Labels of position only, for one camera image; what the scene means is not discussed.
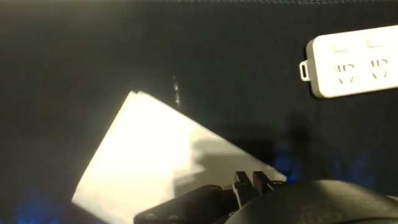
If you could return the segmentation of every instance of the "white paper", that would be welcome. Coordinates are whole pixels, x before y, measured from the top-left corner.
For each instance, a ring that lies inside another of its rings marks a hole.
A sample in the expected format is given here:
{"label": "white paper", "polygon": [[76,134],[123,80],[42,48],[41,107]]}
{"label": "white paper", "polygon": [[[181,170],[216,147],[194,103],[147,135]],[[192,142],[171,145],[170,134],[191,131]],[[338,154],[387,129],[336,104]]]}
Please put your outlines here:
{"label": "white paper", "polygon": [[285,177],[146,93],[131,92],[81,178],[72,202],[110,224],[234,173]]}

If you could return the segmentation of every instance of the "blue light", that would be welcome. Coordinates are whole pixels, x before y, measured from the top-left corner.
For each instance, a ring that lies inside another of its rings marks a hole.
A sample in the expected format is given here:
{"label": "blue light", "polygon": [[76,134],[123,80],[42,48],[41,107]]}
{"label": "blue light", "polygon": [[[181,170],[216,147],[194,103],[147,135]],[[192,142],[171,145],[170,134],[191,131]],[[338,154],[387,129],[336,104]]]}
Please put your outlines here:
{"label": "blue light", "polygon": [[363,152],[361,155],[359,155],[359,159],[351,164],[347,174],[344,174],[343,168],[339,162],[334,163],[333,172],[335,173],[336,179],[358,184],[363,187],[372,188],[373,176],[364,175],[361,173],[361,171],[363,171],[363,169],[366,167],[367,159],[368,155]]}
{"label": "blue light", "polygon": [[35,193],[17,209],[18,224],[59,224],[64,206],[52,206]]}

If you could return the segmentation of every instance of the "white power strip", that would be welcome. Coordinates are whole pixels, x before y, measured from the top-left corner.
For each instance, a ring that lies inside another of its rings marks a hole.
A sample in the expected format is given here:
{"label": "white power strip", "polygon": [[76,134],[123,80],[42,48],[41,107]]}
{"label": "white power strip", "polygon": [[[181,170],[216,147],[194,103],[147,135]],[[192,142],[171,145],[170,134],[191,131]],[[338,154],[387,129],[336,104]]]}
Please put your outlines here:
{"label": "white power strip", "polygon": [[306,48],[301,79],[319,98],[398,87],[398,26],[321,35]]}

